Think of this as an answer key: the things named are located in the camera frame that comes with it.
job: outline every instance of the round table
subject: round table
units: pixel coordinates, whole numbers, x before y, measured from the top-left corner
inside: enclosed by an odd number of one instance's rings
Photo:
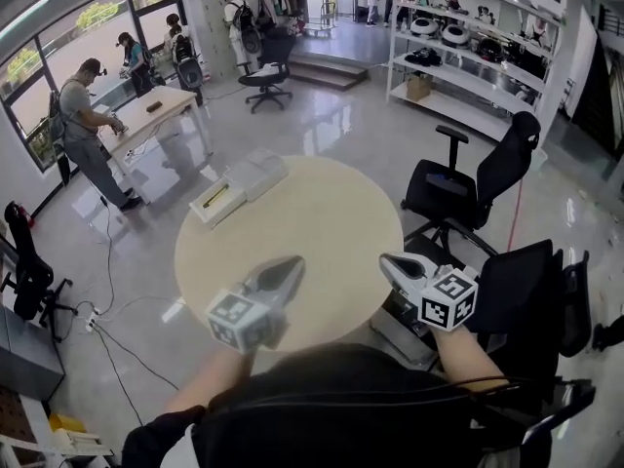
[[[288,156],[289,175],[214,229],[189,212],[175,244],[182,297],[204,325],[221,289],[260,263],[299,254],[305,274],[286,308],[277,351],[334,341],[363,324],[390,284],[379,255],[403,250],[403,229],[388,196],[367,176],[327,158]]]

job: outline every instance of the black shirt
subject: black shirt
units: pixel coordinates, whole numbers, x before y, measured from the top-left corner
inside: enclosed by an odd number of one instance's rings
[[[123,466],[159,467],[192,423],[202,468],[327,466],[334,459],[413,464],[415,456],[420,466],[476,466],[481,455],[468,440],[467,393],[446,385],[363,345],[302,352],[207,409],[164,414],[137,428],[124,445]]]

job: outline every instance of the grey t-shirt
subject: grey t-shirt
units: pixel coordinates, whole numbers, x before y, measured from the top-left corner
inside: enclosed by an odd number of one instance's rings
[[[72,76],[62,86],[60,92],[60,112],[65,127],[65,143],[98,138],[97,128],[87,128],[81,124],[78,111],[91,109],[89,92]]]

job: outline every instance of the white box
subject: white box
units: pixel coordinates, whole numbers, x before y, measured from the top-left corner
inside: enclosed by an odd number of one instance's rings
[[[214,339],[242,354],[270,343],[281,329],[270,307],[227,290],[218,293],[204,314]]]
[[[211,187],[190,203],[191,210],[212,229],[246,201],[245,191],[227,178],[220,178]]]
[[[418,321],[451,332],[475,313],[477,286],[459,269],[435,279],[420,291]]]
[[[255,201],[289,174],[286,162],[277,154],[259,148],[225,172],[224,176],[245,190],[247,201]]]

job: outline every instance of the white rectangular table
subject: white rectangular table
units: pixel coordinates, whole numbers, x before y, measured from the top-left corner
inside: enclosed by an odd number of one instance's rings
[[[151,113],[145,111],[148,105],[158,100],[163,103],[161,107]],[[205,154],[207,156],[213,154],[213,144],[197,107],[195,93],[171,87],[156,87],[143,97],[131,100],[119,109],[116,112],[117,117],[128,127],[121,135],[116,136],[110,127],[104,127],[99,133],[99,139],[104,147],[145,204],[149,203],[149,199],[140,184],[133,178],[124,158],[129,150],[136,149],[151,138],[161,123],[179,114],[187,105],[191,106],[193,123],[202,140]]]

